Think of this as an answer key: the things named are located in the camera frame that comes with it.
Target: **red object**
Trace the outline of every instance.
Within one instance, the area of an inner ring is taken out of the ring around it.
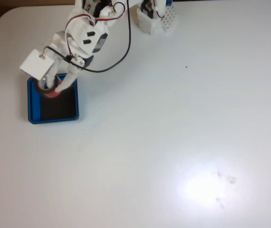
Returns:
[[[58,77],[58,84],[60,85],[61,84],[61,79]],[[61,92],[51,92],[51,93],[48,93],[48,94],[44,94],[44,96],[48,97],[48,98],[54,98],[54,97],[57,97],[58,95],[60,95]]]

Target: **white table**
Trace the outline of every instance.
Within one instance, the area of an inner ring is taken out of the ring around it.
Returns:
[[[271,227],[271,0],[174,5],[171,35],[133,19],[126,59],[79,78],[78,121],[43,125],[19,65],[72,6],[0,19],[0,228]],[[90,68],[127,38],[125,15]]]

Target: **smudge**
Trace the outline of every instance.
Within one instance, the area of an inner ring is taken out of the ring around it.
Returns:
[[[226,177],[226,180],[227,180],[230,184],[235,184],[236,181],[237,181],[237,178],[229,175],[229,176]]]
[[[221,207],[221,209],[224,209],[224,205],[221,202],[220,198],[216,198],[217,203],[219,204],[219,206]]]

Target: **cable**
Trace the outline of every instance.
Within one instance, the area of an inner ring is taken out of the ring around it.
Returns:
[[[127,48],[127,51],[124,54],[124,56],[119,61],[117,61],[115,64],[113,64],[112,66],[110,66],[110,67],[108,67],[107,69],[104,69],[104,70],[90,70],[90,69],[84,68],[82,66],[79,66],[79,65],[73,63],[72,61],[70,61],[69,59],[67,59],[66,57],[64,57],[61,53],[59,53],[58,51],[54,50],[50,46],[46,46],[44,48],[43,55],[44,55],[45,49],[48,48],[51,51],[53,51],[54,53],[56,53],[57,55],[59,55],[60,57],[62,57],[63,60],[66,61],[67,63],[70,63],[70,64],[74,65],[75,67],[78,67],[78,68],[80,68],[82,70],[89,71],[89,72],[92,72],[92,73],[102,73],[102,72],[105,72],[105,71],[108,71],[108,70],[114,68],[120,62],[122,62],[124,60],[124,58],[127,56],[128,52],[129,52],[129,49],[130,49],[130,44],[131,44],[131,25],[130,25],[129,0],[127,0],[126,2],[127,2],[127,14],[128,14],[128,27],[129,27],[129,43],[128,43],[128,48]]]
[[[161,17],[157,10],[155,12],[156,12],[156,14],[158,15],[159,18],[164,18],[165,17],[165,16]]]
[[[118,16],[117,18],[97,18],[96,21],[116,20],[116,19],[119,19],[121,16],[123,16],[123,14],[124,14],[124,12],[125,12],[125,5],[124,5],[123,3],[121,3],[120,1],[116,2],[116,3],[113,5],[113,10],[114,10],[114,12],[116,12],[115,6],[116,6],[116,4],[118,4],[118,3],[122,4],[122,6],[124,7],[123,13],[122,13],[120,16]]]

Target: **white breadboard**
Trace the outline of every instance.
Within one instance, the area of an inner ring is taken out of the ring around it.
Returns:
[[[165,32],[171,30],[177,21],[177,12],[174,9],[173,4],[166,6],[165,17],[161,20],[162,28]]]

